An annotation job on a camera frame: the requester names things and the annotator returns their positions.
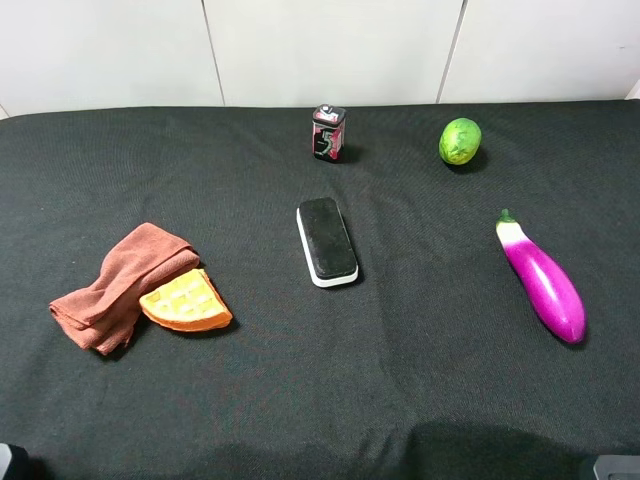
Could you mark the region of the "black white board eraser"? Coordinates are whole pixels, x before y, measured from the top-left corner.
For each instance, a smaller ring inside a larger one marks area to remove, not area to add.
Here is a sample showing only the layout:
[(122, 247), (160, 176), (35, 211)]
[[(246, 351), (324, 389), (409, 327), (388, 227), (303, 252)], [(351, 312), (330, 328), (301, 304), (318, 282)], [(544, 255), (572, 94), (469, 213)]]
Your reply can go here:
[(357, 280), (359, 265), (334, 199), (303, 201), (296, 210), (296, 222), (315, 286), (332, 288)]

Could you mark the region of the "black red gum container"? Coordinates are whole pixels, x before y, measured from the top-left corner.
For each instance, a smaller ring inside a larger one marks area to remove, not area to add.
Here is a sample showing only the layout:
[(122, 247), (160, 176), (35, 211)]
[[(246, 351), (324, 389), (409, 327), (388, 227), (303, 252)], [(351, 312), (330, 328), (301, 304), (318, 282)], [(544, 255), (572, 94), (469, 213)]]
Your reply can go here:
[(313, 112), (312, 151), (315, 158), (338, 162), (344, 146), (346, 110), (330, 104)]

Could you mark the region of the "orange toy waffle slice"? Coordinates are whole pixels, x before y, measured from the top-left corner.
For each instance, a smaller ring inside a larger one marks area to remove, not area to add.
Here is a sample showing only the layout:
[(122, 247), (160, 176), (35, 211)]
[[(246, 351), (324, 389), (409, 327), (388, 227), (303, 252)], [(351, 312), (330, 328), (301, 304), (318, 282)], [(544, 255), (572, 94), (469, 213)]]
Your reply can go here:
[(194, 268), (139, 299), (142, 312), (179, 332), (226, 328), (233, 315), (203, 269)]

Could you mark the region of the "green toy lime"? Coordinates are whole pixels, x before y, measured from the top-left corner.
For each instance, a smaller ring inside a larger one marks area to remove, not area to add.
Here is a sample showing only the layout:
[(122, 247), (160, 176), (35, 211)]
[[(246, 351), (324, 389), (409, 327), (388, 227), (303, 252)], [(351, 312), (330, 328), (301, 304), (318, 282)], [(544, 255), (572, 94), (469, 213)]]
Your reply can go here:
[(439, 154), (450, 165), (464, 165), (478, 151), (482, 139), (479, 125), (468, 118), (457, 118), (444, 128), (439, 140)]

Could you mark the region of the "brown folded cloth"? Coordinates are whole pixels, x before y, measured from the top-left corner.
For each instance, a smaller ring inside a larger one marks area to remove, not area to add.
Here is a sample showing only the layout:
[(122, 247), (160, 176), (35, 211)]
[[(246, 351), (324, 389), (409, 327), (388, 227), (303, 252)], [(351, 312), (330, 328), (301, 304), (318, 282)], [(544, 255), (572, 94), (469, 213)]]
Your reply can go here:
[(199, 263), (186, 240), (143, 223), (109, 251), (97, 280), (52, 301), (49, 310), (80, 348), (107, 355), (129, 343), (141, 315), (139, 299)]

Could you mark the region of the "purple toy eggplant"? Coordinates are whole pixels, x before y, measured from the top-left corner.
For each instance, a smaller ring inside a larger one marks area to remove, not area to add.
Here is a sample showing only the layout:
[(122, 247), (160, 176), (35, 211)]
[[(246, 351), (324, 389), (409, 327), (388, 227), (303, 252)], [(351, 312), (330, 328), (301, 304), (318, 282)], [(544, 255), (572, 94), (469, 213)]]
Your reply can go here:
[(500, 213), (496, 235), (544, 326), (566, 343), (582, 342), (586, 311), (566, 272), (524, 233), (508, 209)]

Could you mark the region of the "grey device bottom right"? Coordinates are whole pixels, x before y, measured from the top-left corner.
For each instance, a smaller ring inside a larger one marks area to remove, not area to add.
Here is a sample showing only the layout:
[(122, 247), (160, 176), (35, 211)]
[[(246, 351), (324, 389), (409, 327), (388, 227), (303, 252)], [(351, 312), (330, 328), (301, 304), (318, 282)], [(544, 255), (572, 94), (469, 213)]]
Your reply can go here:
[(601, 455), (592, 467), (596, 480), (639, 480), (639, 455)]

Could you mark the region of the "grey device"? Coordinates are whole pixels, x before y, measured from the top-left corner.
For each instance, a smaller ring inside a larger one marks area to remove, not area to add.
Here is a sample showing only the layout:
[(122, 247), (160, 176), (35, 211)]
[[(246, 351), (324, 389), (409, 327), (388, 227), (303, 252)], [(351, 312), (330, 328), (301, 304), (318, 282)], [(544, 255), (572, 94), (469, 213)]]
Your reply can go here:
[(0, 444), (0, 480), (9, 480), (12, 476), (13, 452), (9, 445)]
[(639, 480), (639, 455), (601, 455), (592, 467), (596, 480)]

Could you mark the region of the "grey device bottom left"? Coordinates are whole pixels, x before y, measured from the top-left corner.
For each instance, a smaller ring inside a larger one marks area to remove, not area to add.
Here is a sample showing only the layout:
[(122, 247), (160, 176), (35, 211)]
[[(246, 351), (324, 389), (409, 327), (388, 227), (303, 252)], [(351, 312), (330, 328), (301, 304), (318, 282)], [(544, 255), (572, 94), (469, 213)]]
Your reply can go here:
[(0, 444), (0, 480), (9, 480), (12, 476), (13, 452), (9, 445)]

